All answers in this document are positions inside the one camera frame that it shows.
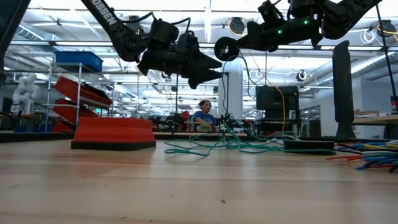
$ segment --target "red tray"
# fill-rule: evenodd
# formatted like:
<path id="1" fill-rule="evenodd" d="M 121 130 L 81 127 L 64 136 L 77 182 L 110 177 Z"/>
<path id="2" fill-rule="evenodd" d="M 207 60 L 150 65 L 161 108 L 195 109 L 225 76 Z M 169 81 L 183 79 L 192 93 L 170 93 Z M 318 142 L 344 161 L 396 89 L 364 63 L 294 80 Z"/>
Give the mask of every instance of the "red tray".
<path id="1" fill-rule="evenodd" d="M 65 132 L 75 132 L 76 126 L 68 123 L 67 121 L 57 121 L 52 132 L 54 133 L 65 133 Z"/>
<path id="2" fill-rule="evenodd" d="M 58 105 L 76 105 L 73 101 L 59 98 L 55 104 Z M 64 107 L 64 106 L 56 106 L 53 109 L 54 112 L 59 114 L 65 120 L 69 121 L 69 123 L 76 125 L 76 108 L 74 107 Z M 98 115 L 91 110 L 85 108 L 83 105 L 80 105 L 79 110 L 79 118 L 82 117 L 98 117 Z"/>
<path id="3" fill-rule="evenodd" d="M 77 101 L 77 82 L 69 80 L 65 77 L 60 77 L 55 84 L 55 89 L 72 101 Z M 100 96 L 99 94 L 95 93 L 95 91 L 85 87 L 84 85 L 80 85 L 80 103 L 107 110 L 109 107 L 111 107 L 113 101 L 109 98 L 105 98 L 104 96 Z"/>

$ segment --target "person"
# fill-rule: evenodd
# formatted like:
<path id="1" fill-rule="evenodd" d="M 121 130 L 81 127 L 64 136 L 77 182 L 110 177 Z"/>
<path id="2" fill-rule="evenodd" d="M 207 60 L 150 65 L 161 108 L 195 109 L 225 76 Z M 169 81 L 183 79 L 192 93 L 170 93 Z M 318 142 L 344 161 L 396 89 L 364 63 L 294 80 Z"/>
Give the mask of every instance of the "person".
<path id="1" fill-rule="evenodd" d="M 201 110 L 197 111 L 193 115 L 193 120 L 201 123 L 212 122 L 213 124 L 215 124 L 216 120 L 214 119 L 214 116 L 209 114 L 211 110 L 211 102 L 208 100 L 202 100 L 201 102 L 199 102 L 199 108 Z M 197 127 L 198 125 L 195 124 L 194 125 L 195 131 L 197 130 Z M 198 129 L 199 131 L 212 131 L 212 127 L 213 126 L 210 124 L 200 124 L 200 127 Z"/>

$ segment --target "yellow cable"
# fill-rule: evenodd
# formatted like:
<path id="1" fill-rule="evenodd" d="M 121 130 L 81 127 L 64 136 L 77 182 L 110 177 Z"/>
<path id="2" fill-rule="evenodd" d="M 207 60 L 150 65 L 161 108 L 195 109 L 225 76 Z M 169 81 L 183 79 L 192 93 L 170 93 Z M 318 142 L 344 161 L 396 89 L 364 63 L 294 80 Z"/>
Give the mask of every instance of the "yellow cable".
<path id="1" fill-rule="evenodd" d="M 380 25 L 377 26 L 377 30 L 381 31 Z M 398 32 L 389 32 L 389 31 L 383 31 L 385 34 L 398 34 Z"/>
<path id="2" fill-rule="evenodd" d="M 398 145 L 396 145 L 396 144 L 387 143 L 386 146 L 394 148 L 394 149 L 398 149 Z"/>
<path id="3" fill-rule="evenodd" d="M 237 33 L 233 32 L 233 31 L 231 30 L 231 22 L 232 22 L 232 21 L 228 21 L 228 29 L 229 29 L 229 31 L 230 31 L 231 33 L 233 33 L 233 34 L 235 34 L 235 35 L 245 35 L 245 34 L 237 34 Z"/>
<path id="4" fill-rule="evenodd" d="M 369 145 L 369 144 L 363 144 L 363 146 L 368 149 L 385 149 L 386 148 L 384 146 L 373 146 L 373 145 Z"/>
<path id="5" fill-rule="evenodd" d="M 249 53 L 250 53 L 251 57 L 253 58 L 253 61 L 254 61 L 254 63 L 256 64 L 257 68 L 258 68 L 259 71 L 261 72 L 261 75 L 264 76 L 264 78 L 266 78 L 266 80 L 267 80 L 272 86 L 274 86 L 274 88 L 277 89 L 277 90 L 279 91 L 279 93 L 282 95 L 282 106 L 283 106 L 283 110 L 284 110 L 284 122 L 283 122 L 283 125 L 282 125 L 282 132 L 284 132 L 284 131 L 285 131 L 285 122 L 286 122 L 286 114 L 285 114 L 285 96 L 284 96 L 284 94 L 282 93 L 282 91 L 281 91 L 277 86 L 275 86 L 274 84 L 272 84 L 272 82 L 270 82 L 270 81 L 268 80 L 268 78 L 262 73 L 262 71 L 261 71 L 261 69 L 260 69 L 260 66 L 257 64 L 256 59 L 254 59 L 253 54 L 251 53 L 250 50 L 249 50 Z"/>

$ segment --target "pillar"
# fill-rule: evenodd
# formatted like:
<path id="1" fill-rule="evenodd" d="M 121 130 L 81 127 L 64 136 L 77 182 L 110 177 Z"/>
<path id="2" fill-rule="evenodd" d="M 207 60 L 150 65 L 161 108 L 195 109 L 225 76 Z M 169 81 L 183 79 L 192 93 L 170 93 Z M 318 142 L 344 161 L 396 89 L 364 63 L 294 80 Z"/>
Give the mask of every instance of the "pillar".
<path id="1" fill-rule="evenodd" d="M 241 61 L 237 58 L 225 65 L 224 72 L 229 72 L 229 103 L 228 112 L 234 116 L 235 119 L 243 118 L 243 68 Z M 223 107 L 224 96 L 227 94 L 227 77 L 219 79 L 218 83 L 218 114 L 225 114 Z M 227 97 L 225 97 L 225 108 L 227 108 Z"/>

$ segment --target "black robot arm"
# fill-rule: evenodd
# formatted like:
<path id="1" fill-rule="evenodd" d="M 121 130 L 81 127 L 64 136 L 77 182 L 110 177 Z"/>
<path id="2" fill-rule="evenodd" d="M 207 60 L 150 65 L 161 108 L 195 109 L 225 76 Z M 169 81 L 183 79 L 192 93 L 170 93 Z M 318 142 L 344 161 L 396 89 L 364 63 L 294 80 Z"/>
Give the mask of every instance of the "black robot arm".
<path id="1" fill-rule="evenodd" d="M 273 52 L 278 45 L 311 40 L 315 47 L 322 38 L 339 39 L 373 6 L 382 0 L 288 0 L 290 7 L 285 19 L 276 4 L 267 0 L 258 7 L 264 23 L 247 23 L 248 34 L 234 40 L 220 38 L 215 45 L 218 59 L 234 60 L 240 48 Z"/>
<path id="2" fill-rule="evenodd" d="M 109 35 L 120 58 L 126 62 L 138 63 L 139 56 L 147 48 L 150 38 L 145 34 L 138 35 L 136 31 L 126 26 L 105 0 L 81 1 Z M 155 26 L 156 23 L 158 23 L 158 20 L 154 19 L 152 26 Z"/>
<path id="3" fill-rule="evenodd" d="M 220 68 L 222 64 L 199 51 L 197 37 L 192 31 L 187 28 L 185 33 L 178 37 L 179 30 L 175 25 L 188 21 L 189 27 L 190 18 L 168 23 L 156 19 L 153 13 L 149 13 L 135 21 L 122 21 L 105 0 L 81 1 L 106 31 L 120 58 L 126 62 L 139 63 L 138 67 L 144 75 L 147 75 L 149 69 L 167 74 L 175 73 L 187 78 L 191 88 L 222 76 L 221 73 L 212 70 Z M 3 6 L 0 9 L 0 85 L 6 79 L 3 75 L 4 54 L 29 3 L 30 0 L 0 0 L 0 5 Z M 149 16 L 154 20 L 148 34 L 125 25 L 137 25 Z M 146 53 L 140 62 L 139 57 L 143 52 Z"/>

